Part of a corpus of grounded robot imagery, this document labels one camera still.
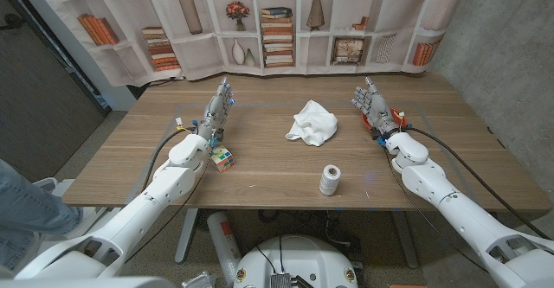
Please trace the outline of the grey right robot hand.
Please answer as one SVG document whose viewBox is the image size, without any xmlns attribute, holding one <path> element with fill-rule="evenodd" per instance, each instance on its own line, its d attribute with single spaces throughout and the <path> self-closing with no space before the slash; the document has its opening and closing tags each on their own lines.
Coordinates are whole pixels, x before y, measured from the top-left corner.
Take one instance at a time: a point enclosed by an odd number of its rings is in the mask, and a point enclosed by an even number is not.
<svg viewBox="0 0 554 288">
<path fill-rule="evenodd" d="M 388 139 L 399 132 L 399 124 L 393 118 L 390 107 L 369 76 L 365 77 L 366 88 L 357 86 L 352 104 L 367 118 L 372 129 L 379 132 L 382 139 Z"/>
</svg>

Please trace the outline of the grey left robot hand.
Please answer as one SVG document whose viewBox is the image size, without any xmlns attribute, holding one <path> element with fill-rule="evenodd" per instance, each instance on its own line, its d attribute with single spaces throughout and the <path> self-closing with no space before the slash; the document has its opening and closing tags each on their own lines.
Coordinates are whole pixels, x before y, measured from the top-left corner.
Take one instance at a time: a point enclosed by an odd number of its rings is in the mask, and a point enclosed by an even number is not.
<svg viewBox="0 0 554 288">
<path fill-rule="evenodd" d="M 229 80 L 227 77 L 223 77 L 216 92 L 204 108 L 203 117 L 197 126 L 197 134 L 212 142 L 216 132 L 225 126 L 230 108 L 234 103 L 234 94 Z"/>
</svg>

